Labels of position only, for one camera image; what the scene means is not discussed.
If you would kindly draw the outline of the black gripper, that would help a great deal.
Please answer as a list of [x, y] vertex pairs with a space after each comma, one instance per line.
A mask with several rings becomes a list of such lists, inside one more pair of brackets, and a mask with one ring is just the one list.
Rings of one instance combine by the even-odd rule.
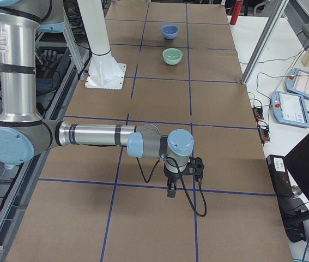
[[167, 177], [167, 197], [174, 198], [177, 190], [177, 181], [180, 179], [178, 172], [172, 172], [167, 165], [164, 165], [164, 174]]

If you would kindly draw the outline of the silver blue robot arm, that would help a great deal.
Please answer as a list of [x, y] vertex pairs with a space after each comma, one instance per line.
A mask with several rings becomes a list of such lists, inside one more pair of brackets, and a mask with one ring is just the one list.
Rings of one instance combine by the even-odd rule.
[[183, 129], [162, 135], [145, 126], [70, 124], [45, 120], [36, 109], [35, 34], [64, 29], [62, 1], [0, 1], [0, 162], [19, 165], [57, 146], [124, 147], [131, 157], [164, 162], [167, 195], [177, 181], [195, 175], [194, 139]]

